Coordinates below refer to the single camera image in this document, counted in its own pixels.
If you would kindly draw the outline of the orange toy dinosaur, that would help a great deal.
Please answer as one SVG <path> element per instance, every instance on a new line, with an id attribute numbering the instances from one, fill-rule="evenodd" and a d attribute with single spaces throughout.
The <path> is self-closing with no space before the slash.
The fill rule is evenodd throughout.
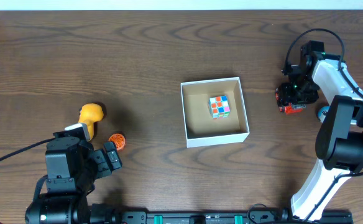
<path id="1" fill-rule="evenodd" d="M 88 103 L 82 106 L 78 122 L 86 125 L 89 137 L 87 140 L 92 140 L 94 137 L 94 124 L 104 118 L 104 112 L 100 105 L 96 103 Z"/>

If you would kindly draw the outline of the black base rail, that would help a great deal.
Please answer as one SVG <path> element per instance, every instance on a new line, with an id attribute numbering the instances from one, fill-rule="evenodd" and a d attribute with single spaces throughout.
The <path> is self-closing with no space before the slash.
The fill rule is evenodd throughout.
<path id="1" fill-rule="evenodd" d="M 322 217 L 306 221 L 293 216 L 287 208 L 282 210 L 256 204 L 246 212 L 145 212 L 120 211 L 105 204 L 94 204 L 82 223 L 106 224 L 353 224 L 352 213 L 328 210 Z"/>

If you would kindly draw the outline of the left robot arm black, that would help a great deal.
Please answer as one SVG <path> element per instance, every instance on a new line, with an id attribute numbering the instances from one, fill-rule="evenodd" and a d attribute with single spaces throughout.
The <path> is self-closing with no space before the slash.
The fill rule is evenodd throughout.
<path id="1" fill-rule="evenodd" d="M 87 196 L 97 179 L 122 167 L 116 144 L 102 149 L 81 136 L 57 133 L 47 143 L 47 175 L 35 187 L 25 222 L 33 223 L 120 223 L 121 215 L 105 204 L 88 205 Z"/>

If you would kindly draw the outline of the orange turbine wheel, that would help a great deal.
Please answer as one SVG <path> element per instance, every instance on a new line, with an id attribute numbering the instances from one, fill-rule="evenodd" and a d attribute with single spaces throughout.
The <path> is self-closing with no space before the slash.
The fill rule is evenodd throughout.
<path id="1" fill-rule="evenodd" d="M 120 133 L 115 133 L 115 134 L 111 135 L 109 137 L 108 141 L 113 142 L 118 151 L 123 150 L 126 145 L 126 138 L 124 137 L 124 135 L 122 135 Z"/>

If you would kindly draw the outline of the colourful puzzle cube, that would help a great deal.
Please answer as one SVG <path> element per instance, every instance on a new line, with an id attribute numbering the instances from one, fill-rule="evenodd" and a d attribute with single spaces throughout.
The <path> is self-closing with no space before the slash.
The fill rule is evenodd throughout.
<path id="1" fill-rule="evenodd" d="M 208 104 L 209 113 L 213 119 L 227 118 L 231 112 L 226 95 L 212 97 L 209 99 Z"/>

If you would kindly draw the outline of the red toy car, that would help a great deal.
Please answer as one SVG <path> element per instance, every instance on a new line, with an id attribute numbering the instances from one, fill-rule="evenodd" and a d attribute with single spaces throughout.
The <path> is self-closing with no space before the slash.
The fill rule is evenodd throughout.
<path id="1" fill-rule="evenodd" d="M 295 114 L 302 112 L 306 108 L 305 104 L 294 105 L 292 103 L 288 103 L 287 105 L 284 105 L 278 90 L 275 91 L 275 99 L 277 101 L 278 109 L 281 113 Z"/>

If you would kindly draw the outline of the blue white ball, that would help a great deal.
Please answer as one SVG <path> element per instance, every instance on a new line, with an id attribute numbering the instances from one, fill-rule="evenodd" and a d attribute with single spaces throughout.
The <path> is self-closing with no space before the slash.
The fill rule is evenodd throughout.
<path id="1" fill-rule="evenodd" d="M 321 123 L 324 122 L 324 119 L 325 119 L 325 117 L 326 117 L 326 115 L 328 113 L 328 110 L 329 110 L 329 106 L 324 106 L 324 107 L 319 109 L 317 117 L 318 117 L 318 119 L 320 120 Z"/>

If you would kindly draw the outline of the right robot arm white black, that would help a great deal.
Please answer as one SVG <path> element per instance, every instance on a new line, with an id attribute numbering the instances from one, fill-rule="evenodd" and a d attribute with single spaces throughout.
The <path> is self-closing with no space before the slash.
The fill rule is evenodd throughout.
<path id="1" fill-rule="evenodd" d="M 300 63 L 288 64 L 284 74 L 288 82 L 275 90 L 281 112 L 302 111 L 320 91 L 329 103 L 315 141 L 315 166 L 291 198 L 293 217 L 315 222 L 342 184 L 363 176 L 363 91 L 340 55 L 319 50 L 301 53 Z"/>

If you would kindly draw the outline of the white cardboard box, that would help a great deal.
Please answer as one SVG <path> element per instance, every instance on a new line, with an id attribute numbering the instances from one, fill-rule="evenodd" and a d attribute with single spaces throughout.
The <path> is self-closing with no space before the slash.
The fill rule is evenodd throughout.
<path id="1" fill-rule="evenodd" d="M 231 112 L 213 119 L 208 101 L 226 95 Z M 220 78 L 181 84 L 186 146 L 201 147 L 243 142 L 250 134 L 240 78 Z"/>

